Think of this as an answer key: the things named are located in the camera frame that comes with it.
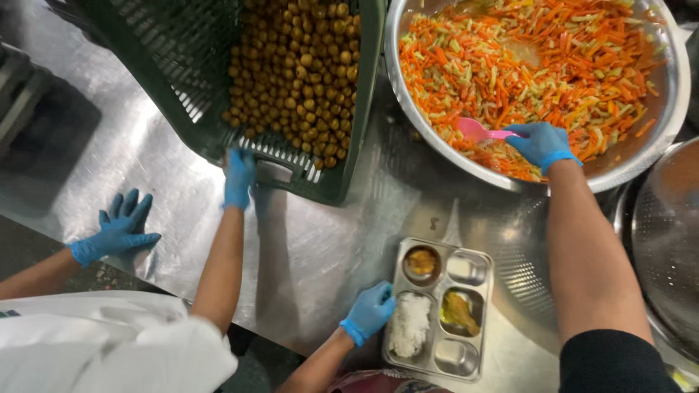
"metal colander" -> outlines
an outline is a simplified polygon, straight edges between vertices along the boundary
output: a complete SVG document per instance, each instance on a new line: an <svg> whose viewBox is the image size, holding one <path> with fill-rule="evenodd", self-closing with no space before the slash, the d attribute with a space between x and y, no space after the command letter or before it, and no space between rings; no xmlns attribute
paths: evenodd
<svg viewBox="0 0 699 393"><path fill-rule="evenodd" d="M633 210L631 247L646 300L675 348L699 359L699 138L651 170Z"/></svg>

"gloved hand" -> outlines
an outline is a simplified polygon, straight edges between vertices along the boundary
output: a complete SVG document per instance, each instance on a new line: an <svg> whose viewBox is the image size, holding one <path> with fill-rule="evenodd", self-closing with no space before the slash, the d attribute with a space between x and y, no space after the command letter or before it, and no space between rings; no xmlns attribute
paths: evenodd
<svg viewBox="0 0 699 393"><path fill-rule="evenodd" d="M519 136L508 136L505 142L517 149L527 161L539 166L541 174L560 159L573 159L579 165L580 160L573 155L568 145L565 129L556 128L547 122L512 124L505 127Z"/></svg>
<svg viewBox="0 0 699 393"><path fill-rule="evenodd" d="M140 245L155 244L161 238L160 234L143 234L143 225L150 212L153 196L146 194L138 206L137 201L138 190L135 188L127 194L125 200L123 195L116 194L109 214L104 210L99 211L101 231L70 244L73 258L82 267L106 255L116 255Z"/></svg>
<svg viewBox="0 0 699 393"><path fill-rule="evenodd" d="M396 309L396 297L391 295L393 285L382 281L374 288L359 294L349 315L340 326L361 347L374 333L379 331Z"/></svg>
<svg viewBox="0 0 699 393"><path fill-rule="evenodd" d="M255 160L252 153L246 150L231 148L228 150L226 173L226 189L224 193L223 207L230 206L245 210L250 204L250 195L247 189L255 181Z"/></svg>

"cooked food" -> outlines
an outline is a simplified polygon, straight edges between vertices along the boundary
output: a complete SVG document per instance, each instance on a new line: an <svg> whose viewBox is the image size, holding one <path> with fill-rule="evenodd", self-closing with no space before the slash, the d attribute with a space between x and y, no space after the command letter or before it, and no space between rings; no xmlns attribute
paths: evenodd
<svg viewBox="0 0 699 393"><path fill-rule="evenodd" d="M282 133L332 168L347 156L359 69L361 19L347 4L245 0L240 43L231 48L231 127L255 138Z"/></svg>
<svg viewBox="0 0 699 393"><path fill-rule="evenodd" d="M550 122L568 132L583 162L653 126L643 98L658 96L648 80L662 62L631 0L497 0L489 15L448 6L415 15L399 42L401 70L424 119L462 155L494 171L541 181L502 140L476 144L456 128L471 117L487 129ZM661 22L646 12L650 22Z"/></svg>
<svg viewBox="0 0 699 393"><path fill-rule="evenodd" d="M430 330L432 302L427 296L412 292L398 296L396 311L389 323L389 350L401 357L417 355Z"/></svg>
<svg viewBox="0 0 699 393"><path fill-rule="evenodd" d="M408 268L418 276L432 274L437 263L434 252L426 249L418 249L408 254Z"/></svg>
<svg viewBox="0 0 699 393"><path fill-rule="evenodd" d="M480 333L480 327L471 316L471 302L465 297L456 291L447 292L442 301L440 316L442 321L457 324L466 329L471 336L475 336Z"/></svg>

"white clothing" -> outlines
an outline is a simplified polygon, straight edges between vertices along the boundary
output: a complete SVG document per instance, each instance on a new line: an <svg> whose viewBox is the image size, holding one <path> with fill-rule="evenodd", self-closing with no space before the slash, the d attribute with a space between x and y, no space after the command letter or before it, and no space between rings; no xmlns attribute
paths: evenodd
<svg viewBox="0 0 699 393"><path fill-rule="evenodd" d="M212 393L238 366L181 300L132 291L0 301L0 391Z"/></svg>

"large metal bowl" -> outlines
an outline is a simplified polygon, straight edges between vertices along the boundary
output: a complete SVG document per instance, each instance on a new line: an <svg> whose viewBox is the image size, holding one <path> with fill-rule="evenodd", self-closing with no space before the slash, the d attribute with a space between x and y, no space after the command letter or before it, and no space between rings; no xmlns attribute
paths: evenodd
<svg viewBox="0 0 699 393"><path fill-rule="evenodd" d="M534 183L509 178L491 171L459 154L444 142L420 115L410 93L405 85L401 65L398 61L398 39L408 30L412 16L415 13L433 15L452 1L445 0L393 0L386 20L384 37L384 52L386 67L398 102L408 119L427 143L442 156L453 162L459 168L467 171L481 180L492 185L515 192L546 195L549 193L545 183ZM647 33L655 36L656 42L667 43L667 48L658 56L668 60L667 64L656 68L649 79L656 84L660 97L646 98L648 112L644 119L658 119L655 127L639 138L633 136L642 126L638 122L628 130L631 134L623 143L610 148L604 155L588 162L583 169L587 183L593 192L602 192L616 187L639 175L658 158L672 143L679 131L689 104L691 79L689 59L684 42L678 34L678 27L670 10L662 0L637 0L634 10L639 18L640 13L650 5L655 5L661 17L667 21L662 29L656 29L650 24Z"/></svg>

